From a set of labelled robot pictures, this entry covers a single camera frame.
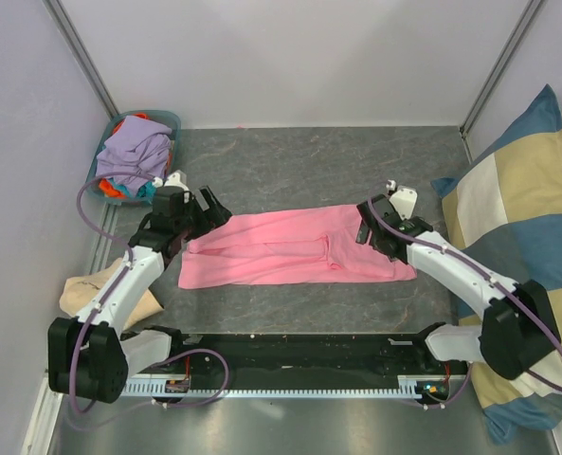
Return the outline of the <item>pink t shirt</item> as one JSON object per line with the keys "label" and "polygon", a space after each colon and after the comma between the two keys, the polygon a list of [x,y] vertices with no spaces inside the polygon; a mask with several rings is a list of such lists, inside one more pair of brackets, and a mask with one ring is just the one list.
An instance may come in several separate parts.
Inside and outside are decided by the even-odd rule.
{"label": "pink t shirt", "polygon": [[355,205],[234,215],[188,242],[178,287],[415,279],[413,267],[356,241],[360,223]]}

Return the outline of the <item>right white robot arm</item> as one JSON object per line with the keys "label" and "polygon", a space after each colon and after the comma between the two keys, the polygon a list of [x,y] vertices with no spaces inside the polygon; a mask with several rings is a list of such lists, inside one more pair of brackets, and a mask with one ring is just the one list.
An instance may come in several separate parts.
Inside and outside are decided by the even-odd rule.
{"label": "right white robot arm", "polygon": [[424,219],[402,218],[384,194],[359,204],[357,210],[359,244],[426,273],[480,319],[473,326],[435,323],[423,330],[423,342],[410,356],[418,371],[433,373],[452,360],[480,362],[515,380],[555,352],[560,335],[541,284],[518,282],[483,266]]}

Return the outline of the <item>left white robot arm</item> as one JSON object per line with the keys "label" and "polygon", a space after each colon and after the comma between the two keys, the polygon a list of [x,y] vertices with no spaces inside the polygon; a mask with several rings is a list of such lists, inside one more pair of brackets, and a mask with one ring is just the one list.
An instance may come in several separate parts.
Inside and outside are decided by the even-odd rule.
{"label": "left white robot arm", "polygon": [[176,186],[157,189],[151,212],[142,218],[111,278],[76,316],[50,324],[49,388],[72,401],[111,404],[134,375],[152,366],[165,373],[181,369],[186,357],[180,331],[155,326],[124,337],[124,327],[182,246],[231,216],[207,186],[197,193]]}

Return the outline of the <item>teal t shirt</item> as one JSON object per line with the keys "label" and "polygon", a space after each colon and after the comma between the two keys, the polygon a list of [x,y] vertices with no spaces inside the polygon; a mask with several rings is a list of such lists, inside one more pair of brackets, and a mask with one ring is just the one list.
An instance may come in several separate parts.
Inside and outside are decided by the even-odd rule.
{"label": "teal t shirt", "polygon": [[125,185],[116,184],[115,188],[125,197],[132,199],[152,200],[156,191],[154,183],[148,181],[140,186],[135,192],[131,192]]}

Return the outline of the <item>teal plastic laundry basket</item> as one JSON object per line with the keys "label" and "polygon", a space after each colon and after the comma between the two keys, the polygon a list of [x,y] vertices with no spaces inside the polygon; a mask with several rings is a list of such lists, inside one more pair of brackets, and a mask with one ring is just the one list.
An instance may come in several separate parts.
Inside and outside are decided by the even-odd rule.
{"label": "teal plastic laundry basket", "polygon": [[147,115],[152,121],[163,123],[172,129],[171,139],[172,139],[172,149],[170,152],[170,161],[166,171],[165,178],[170,173],[172,173],[172,166],[177,157],[179,157],[179,146],[180,146],[180,136],[181,136],[181,121],[180,118],[171,112],[160,111],[160,110],[137,110],[129,111],[124,114],[120,114],[112,118],[109,123],[104,128],[104,131],[100,138],[100,143],[96,148],[95,155],[92,160],[89,172],[86,177],[87,189],[86,191],[97,197],[98,199],[104,200],[113,205],[123,205],[123,204],[150,204],[152,200],[147,199],[132,199],[132,198],[116,198],[107,196],[99,187],[100,180],[104,177],[96,176],[97,167],[97,155],[103,149],[103,142],[113,133],[113,129],[119,125],[119,123],[124,120],[127,116],[133,115]]}

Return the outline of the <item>orange t shirt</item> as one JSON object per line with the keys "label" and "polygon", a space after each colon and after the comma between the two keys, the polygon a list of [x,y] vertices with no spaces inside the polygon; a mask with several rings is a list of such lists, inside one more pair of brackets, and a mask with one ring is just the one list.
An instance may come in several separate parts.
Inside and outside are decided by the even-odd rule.
{"label": "orange t shirt", "polygon": [[[150,119],[147,115],[134,115],[141,118]],[[120,127],[123,120],[113,129],[113,133]],[[127,198],[123,196],[116,188],[116,184],[125,185],[131,192],[135,192],[140,186],[148,181],[153,181],[155,177],[145,173],[127,173],[127,172],[114,172],[105,173],[104,177],[100,180],[100,189],[110,197]]]}

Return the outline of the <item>lilac t shirt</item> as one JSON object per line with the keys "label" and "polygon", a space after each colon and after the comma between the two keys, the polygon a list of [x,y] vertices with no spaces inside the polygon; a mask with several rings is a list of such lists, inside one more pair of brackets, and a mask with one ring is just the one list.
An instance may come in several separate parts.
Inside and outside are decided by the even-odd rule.
{"label": "lilac t shirt", "polygon": [[168,166],[172,129],[162,123],[127,116],[104,141],[96,175],[127,172],[162,177]]}

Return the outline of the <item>beige cloth bag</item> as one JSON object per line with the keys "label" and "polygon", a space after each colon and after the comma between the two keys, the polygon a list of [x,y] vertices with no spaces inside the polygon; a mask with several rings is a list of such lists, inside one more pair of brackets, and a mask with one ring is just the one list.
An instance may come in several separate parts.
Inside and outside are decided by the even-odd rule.
{"label": "beige cloth bag", "polygon": [[[74,317],[90,300],[97,296],[101,288],[116,272],[121,262],[122,259],[117,258],[109,267],[97,273],[68,278],[59,299],[61,310],[68,316]],[[125,322],[123,330],[128,331],[138,322],[162,311],[163,307],[158,303],[153,293],[147,289]]]}

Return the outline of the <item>blue cream checked pillow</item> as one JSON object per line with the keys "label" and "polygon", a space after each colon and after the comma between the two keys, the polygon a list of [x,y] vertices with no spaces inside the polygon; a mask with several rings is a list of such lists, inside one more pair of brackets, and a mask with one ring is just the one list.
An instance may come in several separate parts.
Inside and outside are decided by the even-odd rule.
{"label": "blue cream checked pillow", "polygon": [[[539,282],[562,341],[562,115],[553,89],[546,84],[460,176],[431,186],[451,244],[501,275]],[[562,393],[528,374],[508,381],[475,363],[471,380],[495,444],[562,421]]]}

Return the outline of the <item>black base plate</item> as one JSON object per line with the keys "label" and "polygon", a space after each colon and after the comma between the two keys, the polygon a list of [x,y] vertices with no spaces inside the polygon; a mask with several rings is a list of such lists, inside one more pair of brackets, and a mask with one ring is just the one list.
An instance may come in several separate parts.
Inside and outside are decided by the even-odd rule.
{"label": "black base plate", "polygon": [[231,391],[389,389],[401,376],[442,381],[467,370],[434,359],[416,334],[191,335],[172,352],[193,349],[226,360]]}

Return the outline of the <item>left aluminium frame post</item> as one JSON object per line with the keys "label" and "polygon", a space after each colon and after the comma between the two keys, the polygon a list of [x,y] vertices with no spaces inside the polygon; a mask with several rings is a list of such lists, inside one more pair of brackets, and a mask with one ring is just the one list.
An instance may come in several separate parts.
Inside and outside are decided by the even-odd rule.
{"label": "left aluminium frame post", "polygon": [[43,3],[99,99],[104,111],[109,118],[115,117],[119,114],[119,110],[63,2],[60,0],[44,0]]}

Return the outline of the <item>aluminium frame post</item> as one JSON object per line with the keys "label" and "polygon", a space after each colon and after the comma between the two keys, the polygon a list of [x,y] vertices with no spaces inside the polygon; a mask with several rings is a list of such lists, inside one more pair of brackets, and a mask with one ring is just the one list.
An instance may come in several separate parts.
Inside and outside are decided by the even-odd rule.
{"label": "aluminium frame post", "polygon": [[44,0],[43,3],[99,99],[104,111],[109,118],[115,117],[119,114],[119,110],[63,2],[60,0]]}
{"label": "aluminium frame post", "polygon": [[545,5],[545,0],[529,0],[526,3],[524,10],[520,13],[516,24],[510,32],[478,95],[459,128],[462,139],[466,139],[468,137],[472,128],[478,121],[480,114],[488,101],[491,99],[509,64],[517,54],[517,51],[523,43],[529,29]]}

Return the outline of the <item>right aluminium frame post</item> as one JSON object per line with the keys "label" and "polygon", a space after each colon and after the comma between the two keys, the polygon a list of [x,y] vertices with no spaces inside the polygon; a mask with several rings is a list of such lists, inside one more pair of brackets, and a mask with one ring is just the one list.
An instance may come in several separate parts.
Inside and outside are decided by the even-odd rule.
{"label": "right aluminium frame post", "polygon": [[545,5],[545,0],[529,0],[526,3],[524,10],[520,13],[516,24],[510,32],[478,95],[459,128],[462,139],[466,139],[468,137],[472,128],[478,121],[480,114],[488,101],[491,99],[509,64],[517,54],[517,51],[523,43],[529,29]]}

